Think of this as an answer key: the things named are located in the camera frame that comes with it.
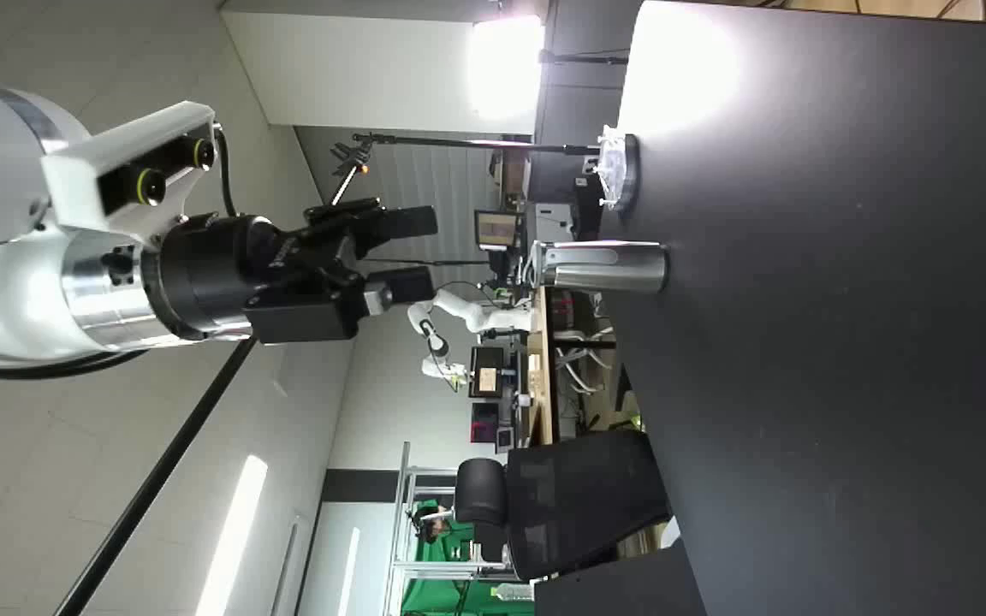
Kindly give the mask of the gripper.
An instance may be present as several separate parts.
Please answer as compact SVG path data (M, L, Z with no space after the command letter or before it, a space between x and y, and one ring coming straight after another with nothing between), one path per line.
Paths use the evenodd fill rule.
M306 226L285 231L262 216L202 215L172 228L144 258L150 305L181 339L255 336L244 305L268 292L322 293L320 303L413 304L434 297L430 270L361 274L353 257L392 240L435 235L430 206L387 208L380 198L309 208Z

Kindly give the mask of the steel thermos flask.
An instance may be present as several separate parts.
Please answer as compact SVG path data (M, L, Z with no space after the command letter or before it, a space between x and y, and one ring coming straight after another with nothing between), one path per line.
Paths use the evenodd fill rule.
M533 242L538 284L568 291L658 293L668 281L668 247L626 240Z

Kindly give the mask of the clear plastic lid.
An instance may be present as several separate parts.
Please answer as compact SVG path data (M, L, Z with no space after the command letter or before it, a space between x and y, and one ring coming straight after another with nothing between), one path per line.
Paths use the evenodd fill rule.
M633 133L603 126L598 143L596 173L603 189L600 203L615 213L630 210L641 184L639 141Z

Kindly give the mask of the monitor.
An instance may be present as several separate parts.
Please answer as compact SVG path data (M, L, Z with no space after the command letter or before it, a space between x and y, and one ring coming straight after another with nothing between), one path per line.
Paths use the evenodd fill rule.
M520 245L523 217L508 211L476 210L473 213L474 238L482 251L509 251Z
M475 346L471 348L468 395L471 399L498 399L503 393L506 366L505 348Z

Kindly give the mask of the wooden table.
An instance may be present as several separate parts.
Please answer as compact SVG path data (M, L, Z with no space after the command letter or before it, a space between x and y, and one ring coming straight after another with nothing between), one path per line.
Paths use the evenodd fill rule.
M527 446L536 447L558 441L558 400L551 358L552 343L545 288L532 294L532 324L527 336L527 387L532 398L528 411Z

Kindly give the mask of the black office chair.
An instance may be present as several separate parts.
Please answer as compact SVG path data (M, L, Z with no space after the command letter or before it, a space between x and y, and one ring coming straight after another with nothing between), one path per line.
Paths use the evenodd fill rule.
M672 510L649 437L622 429L463 461L454 517L503 530L517 578L532 581L590 564Z

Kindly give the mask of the green cloth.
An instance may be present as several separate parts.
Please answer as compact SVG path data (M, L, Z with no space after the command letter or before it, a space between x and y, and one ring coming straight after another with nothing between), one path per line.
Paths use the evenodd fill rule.
M442 506L438 500L422 500L420 506ZM451 531L435 543L418 539L415 560L426 564L468 562L476 551L476 529L473 524L459 523L451 518ZM401 603L402 616L535 616L535 604L505 603L490 596L498 583L473 581L470 578L416 578L407 586Z

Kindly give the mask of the aluminium frame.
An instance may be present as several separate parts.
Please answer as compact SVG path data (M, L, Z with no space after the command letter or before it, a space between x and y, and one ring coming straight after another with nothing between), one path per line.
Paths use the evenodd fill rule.
M421 501L454 495L455 470L430 467L412 461L412 444L404 441L401 461L396 475L392 536L387 556L386 589L381 616L402 616L401 603L407 586L416 578L470 578L473 581L516 583L518 578L504 562L483 559L482 548L476 541L477 553L468 562L426 564L415 560L418 539L415 538L408 512Z

